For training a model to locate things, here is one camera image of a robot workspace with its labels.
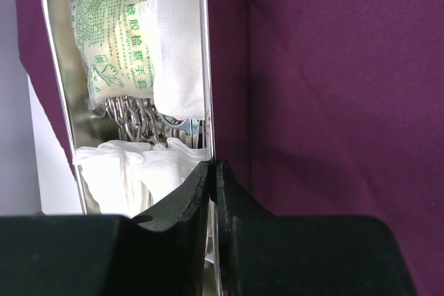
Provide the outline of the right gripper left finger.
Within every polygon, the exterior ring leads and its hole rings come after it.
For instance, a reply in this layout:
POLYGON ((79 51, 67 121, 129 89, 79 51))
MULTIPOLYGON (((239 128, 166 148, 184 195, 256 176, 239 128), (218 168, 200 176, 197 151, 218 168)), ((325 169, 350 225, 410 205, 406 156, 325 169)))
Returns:
POLYGON ((201 295, 208 165, 134 218, 1 219, 2 295, 201 295))

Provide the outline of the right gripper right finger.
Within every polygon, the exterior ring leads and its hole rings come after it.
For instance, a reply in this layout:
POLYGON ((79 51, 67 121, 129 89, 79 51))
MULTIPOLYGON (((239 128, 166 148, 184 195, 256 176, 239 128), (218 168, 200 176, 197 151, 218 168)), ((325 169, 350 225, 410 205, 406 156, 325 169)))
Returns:
POLYGON ((216 165, 219 260, 229 295, 415 295, 391 230, 370 216, 279 217, 216 165))

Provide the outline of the white gauze pad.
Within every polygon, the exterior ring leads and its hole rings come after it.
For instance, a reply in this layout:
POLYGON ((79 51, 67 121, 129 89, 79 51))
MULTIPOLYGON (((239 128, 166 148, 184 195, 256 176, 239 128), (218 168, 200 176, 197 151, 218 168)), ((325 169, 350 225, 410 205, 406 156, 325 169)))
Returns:
POLYGON ((75 151, 73 165, 80 167, 82 179, 102 214, 132 218, 150 206, 149 191, 133 170, 144 161, 146 147, 143 143, 114 140, 75 151))
POLYGON ((177 120, 205 118, 199 0, 149 0, 142 17, 150 34, 153 98, 177 120))
POLYGON ((149 150, 131 155, 134 174, 146 186, 153 204, 177 189, 195 167, 206 161, 205 148, 190 148, 181 140, 168 138, 166 145, 157 143, 149 150))

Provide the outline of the steel hemostat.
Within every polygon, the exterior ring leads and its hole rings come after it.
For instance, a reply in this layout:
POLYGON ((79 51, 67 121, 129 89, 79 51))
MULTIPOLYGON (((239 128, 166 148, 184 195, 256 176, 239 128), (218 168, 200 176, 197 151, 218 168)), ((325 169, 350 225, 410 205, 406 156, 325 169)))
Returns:
POLYGON ((164 126, 149 98, 108 98, 105 110, 118 127, 119 139, 134 143, 166 143, 164 126))

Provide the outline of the stainless steel tray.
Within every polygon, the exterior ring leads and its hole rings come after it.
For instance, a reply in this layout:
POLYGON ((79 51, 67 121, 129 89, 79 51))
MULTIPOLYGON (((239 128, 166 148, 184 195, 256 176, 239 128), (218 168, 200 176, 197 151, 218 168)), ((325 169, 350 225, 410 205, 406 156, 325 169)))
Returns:
MULTIPOLYGON (((74 41, 67 0, 42 0, 44 23, 48 34, 51 55, 58 84, 60 102, 69 140, 69 152, 81 146, 97 146, 117 138, 117 125, 105 116, 89 110, 86 70, 74 41)), ((203 142, 209 159, 214 164, 214 122, 212 107, 212 84, 210 69, 210 38, 207 0, 199 0, 200 35, 203 57, 203 88, 205 97, 205 122, 203 142)), ((75 167, 80 206, 84 214, 99 214, 99 205, 91 196, 86 183, 75 167)), ((209 207, 209 238, 205 260, 219 268, 219 235, 216 207, 209 207)))

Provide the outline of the packaged gauze bag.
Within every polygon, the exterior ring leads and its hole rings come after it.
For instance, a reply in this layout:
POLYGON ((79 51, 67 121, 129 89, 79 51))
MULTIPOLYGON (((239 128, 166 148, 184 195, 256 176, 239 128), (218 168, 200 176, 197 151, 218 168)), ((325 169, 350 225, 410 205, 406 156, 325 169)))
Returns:
POLYGON ((154 68, 141 17, 147 1, 69 0, 92 109, 109 98, 152 98, 154 68))

